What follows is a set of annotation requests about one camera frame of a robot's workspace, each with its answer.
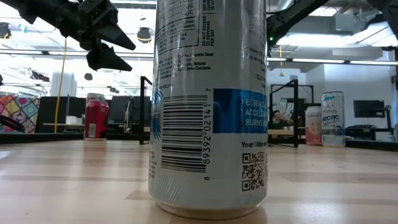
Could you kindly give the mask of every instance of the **can bottom rim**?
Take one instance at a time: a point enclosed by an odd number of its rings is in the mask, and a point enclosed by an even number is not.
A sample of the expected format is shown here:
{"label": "can bottom rim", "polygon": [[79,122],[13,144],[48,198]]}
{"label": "can bottom rim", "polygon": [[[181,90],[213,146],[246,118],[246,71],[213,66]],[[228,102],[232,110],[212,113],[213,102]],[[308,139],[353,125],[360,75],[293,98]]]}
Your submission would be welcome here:
{"label": "can bottom rim", "polygon": [[156,201],[156,204],[161,209],[173,215],[184,218],[194,218],[199,220],[228,220],[233,218],[239,218],[249,215],[250,213],[256,211],[260,206],[258,204],[244,208],[210,210],[210,209],[183,208],[160,201]]}

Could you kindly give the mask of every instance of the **blue label stripe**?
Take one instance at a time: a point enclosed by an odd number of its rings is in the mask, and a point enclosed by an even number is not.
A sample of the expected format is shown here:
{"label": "blue label stripe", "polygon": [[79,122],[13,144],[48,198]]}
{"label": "blue label stripe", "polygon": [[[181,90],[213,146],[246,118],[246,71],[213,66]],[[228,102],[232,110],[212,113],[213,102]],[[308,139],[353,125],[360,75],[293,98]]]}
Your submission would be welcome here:
{"label": "blue label stripe", "polygon": [[267,97],[247,90],[214,89],[214,133],[267,133]]}

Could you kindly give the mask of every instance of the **barcode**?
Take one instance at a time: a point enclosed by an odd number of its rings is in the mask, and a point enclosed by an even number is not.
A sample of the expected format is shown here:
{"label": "barcode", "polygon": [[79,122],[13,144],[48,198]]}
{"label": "barcode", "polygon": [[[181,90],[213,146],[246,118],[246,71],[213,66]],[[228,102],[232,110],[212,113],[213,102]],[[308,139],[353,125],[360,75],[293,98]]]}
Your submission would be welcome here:
{"label": "barcode", "polygon": [[203,109],[207,96],[164,98],[162,168],[185,172],[206,172],[202,144]]}
{"label": "barcode", "polygon": [[89,138],[95,138],[95,124],[90,124],[90,127],[88,128],[88,137]]}

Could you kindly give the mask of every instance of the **red soda can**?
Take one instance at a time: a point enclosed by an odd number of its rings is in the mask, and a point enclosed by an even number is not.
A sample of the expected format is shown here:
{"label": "red soda can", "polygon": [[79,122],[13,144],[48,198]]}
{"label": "red soda can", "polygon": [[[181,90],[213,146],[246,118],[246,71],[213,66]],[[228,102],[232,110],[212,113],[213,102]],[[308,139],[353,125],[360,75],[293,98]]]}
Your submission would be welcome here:
{"label": "red soda can", "polygon": [[109,106],[107,102],[90,100],[86,105],[85,139],[106,139]]}

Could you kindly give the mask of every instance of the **black metal frame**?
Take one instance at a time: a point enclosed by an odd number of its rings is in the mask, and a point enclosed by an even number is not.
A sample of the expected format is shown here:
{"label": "black metal frame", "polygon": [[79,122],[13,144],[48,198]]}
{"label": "black metal frame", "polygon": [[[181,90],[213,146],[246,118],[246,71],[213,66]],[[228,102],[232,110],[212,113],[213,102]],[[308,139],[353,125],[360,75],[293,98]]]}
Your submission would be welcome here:
{"label": "black metal frame", "polygon": [[[278,89],[274,90],[274,86],[280,86]],[[310,87],[311,88],[311,97],[313,103],[313,86],[312,85],[299,85],[299,80],[294,79],[285,85],[271,85],[271,93],[269,94],[269,126],[272,127],[274,124],[274,120],[272,119],[272,114],[274,112],[274,93],[278,92],[283,88],[293,88],[294,89],[294,110],[293,110],[293,122],[294,122],[294,130],[293,130],[293,138],[290,139],[273,139],[272,136],[269,136],[268,143],[269,144],[293,144],[294,148],[299,147],[299,144],[305,144],[305,142],[299,139],[299,86],[302,87]]]}
{"label": "black metal frame", "polygon": [[144,144],[144,138],[145,138],[145,131],[144,131],[144,126],[145,126],[145,82],[148,84],[152,85],[152,82],[149,81],[147,77],[141,77],[141,87],[140,87],[140,98],[139,98],[139,144],[143,145]]}

